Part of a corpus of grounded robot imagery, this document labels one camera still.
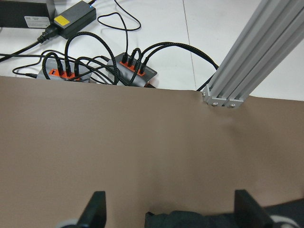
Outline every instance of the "brown surface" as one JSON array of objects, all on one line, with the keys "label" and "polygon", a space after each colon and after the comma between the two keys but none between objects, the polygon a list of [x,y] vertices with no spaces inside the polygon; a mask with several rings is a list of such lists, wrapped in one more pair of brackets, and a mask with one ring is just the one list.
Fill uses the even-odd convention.
[{"label": "brown surface", "polygon": [[233,209],[303,197],[304,102],[249,98],[214,108],[201,93],[0,78],[0,223],[54,228],[105,190],[107,228],[144,214]]}]

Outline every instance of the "white floor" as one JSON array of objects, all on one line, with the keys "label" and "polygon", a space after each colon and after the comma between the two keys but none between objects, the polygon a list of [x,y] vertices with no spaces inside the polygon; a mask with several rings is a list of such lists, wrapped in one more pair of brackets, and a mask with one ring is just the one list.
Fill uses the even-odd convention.
[{"label": "white floor", "polygon": [[[55,2],[60,13],[78,0],[55,0]],[[174,41],[201,49],[220,65],[260,0],[118,0],[118,2],[142,23],[141,30],[129,32],[129,52],[136,47],[143,50],[158,42]],[[94,7],[98,16],[114,11],[121,12],[113,0],[97,0]],[[103,21],[114,26],[122,26],[117,16]],[[127,16],[125,21],[129,28],[137,26]],[[115,55],[124,52],[123,31],[106,28],[97,21],[83,30],[101,36]],[[40,29],[3,28],[0,31],[0,52],[11,53],[19,50],[35,42],[41,33]],[[39,54],[46,49],[63,52],[65,43],[65,39],[57,37],[27,53]],[[304,100],[303,51],[304,41],[256,88],[252,95]],[[107,52],[93,38],[81,37],[73,41],[69,55],[93,57],[107,55]],[[0,64],[0,75],[16,76],[11,72],[13,68],[35,61],[32,58],[7,60]],[[151,57],[148,65],[158,72],[152,84],[157,88],[166,89],[195,90],[215,71],[203,59],[177,47],[159,51]],[[40,68],[41,66],[37,66],[22,72],[37,73]]]}]

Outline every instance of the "power adapter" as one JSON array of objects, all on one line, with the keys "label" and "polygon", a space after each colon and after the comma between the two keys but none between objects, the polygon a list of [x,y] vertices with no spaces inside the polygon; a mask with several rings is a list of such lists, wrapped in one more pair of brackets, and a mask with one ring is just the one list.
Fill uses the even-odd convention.
[{"label": "power adapter", "polygon": [[[128,59],[130,56],[128,55],[128,59],[126,63],[122,62],[124,53],[121,53],[120,55],[115,57],[117,68],[120,71],[120,77],[126,82],[129,83],[131,78],[133,77],[133,74],[135,72],[134,65],[128,66]],[[107,63],[108,66],[113,65],[113,61],[110,59]],[[137,73],[137,76],[135,77],[132,86],[136,87],[150,87],[150,80],[157,75],[157,72],[153,70],[150,67],[146,67],[145,71],[140,74],[139,71]],[[114,75],[112,75],[110,72],[108,74],[108,77],[114,81]]]},{"label": "power adapter", "polygon": [[59,28],[59,35],[69,39],[95,19],[96,9],[90,4],[80,1],[55,17],[54,24]]}]

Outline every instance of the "connector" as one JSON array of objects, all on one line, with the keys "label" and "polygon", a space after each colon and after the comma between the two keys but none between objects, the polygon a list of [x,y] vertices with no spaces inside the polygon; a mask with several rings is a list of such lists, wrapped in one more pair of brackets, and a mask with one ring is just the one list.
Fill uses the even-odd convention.
[{"label": "connector", "polygon": [[141,66],[141,70],[139,71],[139,74],[144,74],[145,70],[146,70],[146,65],[145,65],[145,63],[143,63]]},{"label": "connector", "polygon": [[32,73],[26,73],[25,76],[37,78],[37,74],[32,74]]},{"label": "connector", "polygon": [[71,76],[72,72],[71,72],[71,66],[70,66],[69,61],[65,61],[65,65],[66,65],[66,75]]},{"label": "connector", "polygon": [[42,35],[37,40],[42,44],[44,41],[58,35],[58,33],[59,33],[59,28],[56,25],[52,24],[46,28],[46,30],[42,33]]},{"label": "connector", "polygon": [[[127,60],[125,63],[122,62],[123,56],[125,55],[125,53],[121,53],[120,55],[115,57],[116,60],[116,64],[117,64],[117,68],[120,71],[120,77],[123,79],[124,82],[129,83],[131,78],[133,77],[133,74],[135,72],[134,69],[134,65],[128,66],[129,62],[128,57],[130,58],[130,56],[127,57]],[[107,63],[108,66],[112,66],[113,62],[110,59]],[[150,67],[146,66],[145,68],[145,72],[143,74],[140,73],[140,71],[138,70],[137,72],[137,76],[135,77],[132,86],[137,86],[137,87],[144,87],[146,86],[150,80],[157,75],[157,72],[153,69],[151,69]],[[109,73],[108,77],[113,80],[114,76],[112,74]]]},{"label": "connector", "polygon": [[128,60],[128,53],[124,53],[123,58],[122,58],[122,63],[126,63]]},{"label": "connector", "polygon": [[134,61],[134,57],[135,57],[135,54],[136,52],[138,52],[139,55],[142,54],[141,50],[137,47],[133,50],[131,56],[129,57],[129,61],[128,61],[128,67],[132,66],[133,65],[133,61]]},{"label": "connector", "polygon": [[[58,69],[58,63],[55,59],[49,58],[46,61],[46,72],[48,74],[48,77],[50,80],[64,80],[67,81],[76,75],[73,72],[66,72],[64,70],[61,71],[61,69]],[[65,68],[65,63],[63,60],[61,60],[61,66],[60,68],[64,69]],[[86,72],[89,72],[89,70],[85,67],[80,65],[79,66],[79,72],[78,74],[84,74]],[[81,78],[75,79],[76,82],[90,82],[92,73],[87,73],[83,75]],[[39,72],[37,75],[37,79],[46,79],[46,77],[43,74],[43,70]]]},{"label": "connector", "polygon": [[144,87],[145,88],[153,88],[153,89],[155,89],[155,87],[153,85],[151,85],[150,83],[147,83]]}]

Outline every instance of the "power cord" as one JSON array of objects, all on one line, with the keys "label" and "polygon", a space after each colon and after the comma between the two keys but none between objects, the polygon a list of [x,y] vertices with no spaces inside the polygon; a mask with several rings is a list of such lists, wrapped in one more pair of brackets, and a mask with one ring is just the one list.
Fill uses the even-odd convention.
[{"label": "power cord", "polygon": [[99,17],[97,18],[97,20],[99,20],[100,18],[109,17],[109,16],[114,15],[114,14],[116,14],[116,15],[118,15],[118,16],[120,17],[120,20],[122,21],[123,27],[124,27],[123,30],[125,31],[126,48],[125,48],[125,53],[124,53],[124,55],[123,55],[122,63],[126,63],[127,60],[128,60],[129,39],[128,39],[128,29],[127,29],[127,27],[126,27],[126,25],[125,25],[125,22],[124,22],[124,19],[123,19],[122,15],[121,15],[120,13],[118,13],[118,12],[114,12],[114,13],[110,13],[110,14],[106,14],[106,15],[99,16]]},{"label": "power cord", "polygon": [[[31,48],[37,46],[38,44],[42,44],[43,42],[45,42],[46,40],[56,36],[58,34],[59,30],[56,26],[54,25],[50,25],[46,28],[46,30],[42,33],[42,35],[40,37],[38,37],[37,41],[19,51],[16,51],[13,53],[13,55],[18,55],[21,54],[27,50],[30,50]],[[3,58],[0,58],[0,63],[11,58],[13,56],[5,56]]]},{"label": "power cord", "polygon": [[203,88],[205,88],[205,86],[210,82],[210,80],[212,79],[213,75],[204,83],[202,84],[196,91],[201,91]]},{"label": "power cord", "polygon": [[92,0],[92,1],[88,2],[88,4],[92,5],[94,2],[96,2],[96,0]]},{"label": "power cord", "polygon": [[147,65],[147,63],[148,63],[148,61],[149,61],[149,59],[151,58],[152,55],[154,55],[159,50],[162,50],[162,49],[168,48],[168,47],[172,47],[172,46],[176,46],[176,47],[180,47],[180,48],[183,48],[185,50],[188,50],[188,51],[198,55],[199,57],[203,58],[204,60],[208,61],[209,63],[211,63],[216,70],[218,69],[218,65],[206,53],[202,52],[201,50],[197,49],[196,47],[190,46],[188,44],[182,44],[182,43],[170,43],[170,44],[160,46],[160,47],[156,48],[154,51],[152,51],[146,57],[145,61],[142,63],[140,73],[142,74],[144,72],[144,70],[146,68],[146,65]]},{"label": "power cord", "polygon": [[[129,12],[127,12],[121,5],[119,5],[118,2],[117,2],[116,0],[114,0],[114,2],[116,3],[116,5],[117,5],[119,8],[121,8],[121,9],[123,10],[123,12],[125,12],[127,15],[129,15],[131,18],[133,18],[133,19],[138,23],[138,27],[136,27],[136,28],[128,28],[127,31],[131,32],[131,31],[139,30],[139,29],[142,27],[141,22],[140,22],[136,17],[134,17],[132,14],[130,14]],[[114,27],[114,26],[111,26],[111,25],[107,25],[107,24],[102,23],[99,19],[102,18],[103,16],[104,16],[104,15],[99,16],[99,17],[97,18],[97,21],[98,21],[100,24],[102,24],[102,25],[104,25],[104,26],[107,26],[107,27],[109,27],[109,28],[112,28],[112,29],[125,30],[124,28],[118,28],[118,27]]]},{"label": "power cord", "polygon": [[[114,74],[114,70],[107,66],[106,64],[103,64],[99,61],[97,61],[96,59],[93,59],[93,58],[88,58],[88,57],[79,57],[78,59],[76,59],[75,61],[75,66],[74,66],[74,74],[75,74],[75,77],[73,78],[70,78],[68,81],[73,81],[73,80],[76,80],[78,78],[81,77],[81,75],[79,75],[79,63],[81,60],[88,60],[90,62],[93,62],[93,63],[96,63],[98,65],[100,65],[102,68],[106,68],[111,74]],[[107,76],[105,76],[105,78],[110,81],[112,84],[114,83],[112,80],[110,80]]]},{"label": "power cord", "polygon": [[68,76],[71,75],[71,66],[70,66],[70,63],[69,63],[69,60],[68,60],[69,45],[70,45],[70,43],[72,42],[73,39],[75,39],[76,37],[79,37],[79,36],[91,36],[91,37],[94,37],[95,39],[97,39],[100,43],[102,43],[102,45],[108,51],[108,53],[111,57],[111,60],[113,62],[114,85],[116,85],[118,83],[118,81],[120,80],[120,71],[117,68],[117,64],[116,64],[114,54],[113,54],[112,50],[109,48],[109,46],[106,44],[106,42],[101,37],[99,37],[98,35],[96,35],[94,33],[91,33],[91,32],[78,32],[74,36],[72,36],[70,39],[67,40],[66,47],[65,47],[66,75],[68,75]]},{"label": "power cord", "polygon": [[142,52],[141,50],[137,47],[133,50],[132,54],[130,55],[129,61],[128,61],[128,67],[132,66],[133,61],[134,61],[134,57],[136,55],[136,53],[138,52],[138,56],[141,57],[142,56]]}]

